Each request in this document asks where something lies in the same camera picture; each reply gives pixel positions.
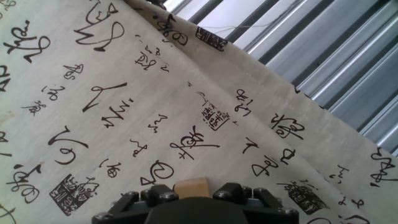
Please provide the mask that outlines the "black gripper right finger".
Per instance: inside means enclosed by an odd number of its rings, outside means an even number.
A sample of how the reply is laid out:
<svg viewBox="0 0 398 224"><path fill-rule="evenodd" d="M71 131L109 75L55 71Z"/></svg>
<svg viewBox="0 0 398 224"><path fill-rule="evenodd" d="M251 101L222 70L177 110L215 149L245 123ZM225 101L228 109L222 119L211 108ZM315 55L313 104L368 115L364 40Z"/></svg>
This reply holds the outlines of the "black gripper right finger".
<svg viewBox="0 0 398 224"><path fill-rule="evenodd" d="M212 199L234 205L238 210L232 214L244 218L242 223L299 224L298 210L283 206L281 199L263 187L252 189L227 182L212 195Z"/></svg>

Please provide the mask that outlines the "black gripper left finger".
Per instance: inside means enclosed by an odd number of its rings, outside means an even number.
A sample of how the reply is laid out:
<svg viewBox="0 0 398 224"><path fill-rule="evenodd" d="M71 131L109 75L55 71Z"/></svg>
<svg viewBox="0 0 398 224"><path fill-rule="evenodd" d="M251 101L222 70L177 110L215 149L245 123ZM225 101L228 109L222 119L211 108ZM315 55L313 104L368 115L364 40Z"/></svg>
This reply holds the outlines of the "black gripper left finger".
<svg viewBox="0 0 398 224"><path fill-rule="evenodd" d="M129 191L107 212L94 215L92 224L145 223L153 208L178 199L178 194L164 184L153 185L141 192Z"/></svg>

